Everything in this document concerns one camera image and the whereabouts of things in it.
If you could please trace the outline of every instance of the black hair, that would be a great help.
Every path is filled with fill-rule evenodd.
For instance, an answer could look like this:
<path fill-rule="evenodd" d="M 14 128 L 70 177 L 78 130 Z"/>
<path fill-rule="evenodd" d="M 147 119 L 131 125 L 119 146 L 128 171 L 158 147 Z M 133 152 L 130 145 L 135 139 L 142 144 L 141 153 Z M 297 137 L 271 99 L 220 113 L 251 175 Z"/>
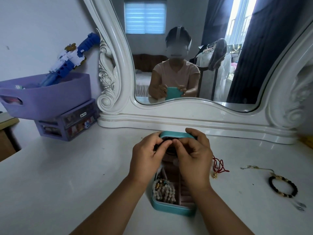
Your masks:
<path fill-rule="evenodd" d="M 170 44 L 173 43 L 174 41 L 176 41 L 176 33 L 177 33 L 177 26 L 172 28 L 166 38 L 165 38 L 165 42 L 166 42 L 166 47 Z M 185 27 L 181 27 L 180 29 L 180 35 L 179 35 L 179 40 L 186 43 L 187 45 L 189 45 L 190 41 L 191 41 L 191 36 L 189 35 L 188 31 L 186 30 Z"/>

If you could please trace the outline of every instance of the pink shirt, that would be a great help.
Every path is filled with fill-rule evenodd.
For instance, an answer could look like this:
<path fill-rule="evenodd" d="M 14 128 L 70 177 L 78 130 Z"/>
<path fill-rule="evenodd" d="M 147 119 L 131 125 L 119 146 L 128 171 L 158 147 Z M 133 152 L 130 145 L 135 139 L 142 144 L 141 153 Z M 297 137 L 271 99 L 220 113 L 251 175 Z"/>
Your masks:
<path fill-rule="evenodd" d="M 169 60 L 159 63 L 153 70 L 162 76 L 162 84 L 167 87 L 178 87 L 179 85 L 188 87 L 190 76 L 195 73 L 200 74 L 198 67 L 186 60 L 177 73 L 170 67 Z"/>

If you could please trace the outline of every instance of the right hand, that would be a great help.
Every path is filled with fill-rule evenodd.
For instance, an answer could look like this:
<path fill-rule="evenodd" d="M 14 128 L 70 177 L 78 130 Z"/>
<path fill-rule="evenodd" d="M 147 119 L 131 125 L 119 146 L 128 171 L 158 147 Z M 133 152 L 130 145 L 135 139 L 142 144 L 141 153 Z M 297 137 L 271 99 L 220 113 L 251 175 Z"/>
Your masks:
<path fill-rule="evenodd" d="M 164 98 L 167 96 L 167 86 L 165 84 L 159 85 L 158 93 L 160 98 Z"/>
<path fill-rule="evenodd" d="M 208 138 L 202 132 L 186 128 L 186 132 L 197 137 L 173 139 L 179 161 L 179 170 L 190 190 L 209 189 L 210 169 L 213 153 Z"/>

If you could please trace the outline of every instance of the window blind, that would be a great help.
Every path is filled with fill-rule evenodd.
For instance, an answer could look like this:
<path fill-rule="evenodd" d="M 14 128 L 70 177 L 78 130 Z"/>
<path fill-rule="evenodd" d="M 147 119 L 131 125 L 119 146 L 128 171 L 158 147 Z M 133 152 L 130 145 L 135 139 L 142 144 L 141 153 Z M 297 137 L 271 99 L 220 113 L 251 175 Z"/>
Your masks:
<path fill-rule="evenodd" d="M 125 1 L 126 34 L 165 34 L 165 1 Z"/>

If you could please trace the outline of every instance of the purple drawer organizer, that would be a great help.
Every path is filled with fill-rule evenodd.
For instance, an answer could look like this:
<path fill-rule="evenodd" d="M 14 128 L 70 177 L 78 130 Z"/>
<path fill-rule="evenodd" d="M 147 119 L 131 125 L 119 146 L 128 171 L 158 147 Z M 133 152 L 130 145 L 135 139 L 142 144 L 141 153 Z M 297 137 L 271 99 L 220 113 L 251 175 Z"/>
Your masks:
<path fill-rule="evenodd" d="M 88 129 L 99 118 L 95 99 L 91 99 L 76 108 L 46 120 L 35 120 L 41 136 L 71 141 Z"/>
<path fill-rule="evenodd" d="M 59 84 L 37 87 L 45 76 L 41 74 L 0 82 L 0 102 L 11 116 L 45 120 L 91 99 L 89 74 L 69 73 Z M 16 85 L 26 89 L 15 89 Z"/>

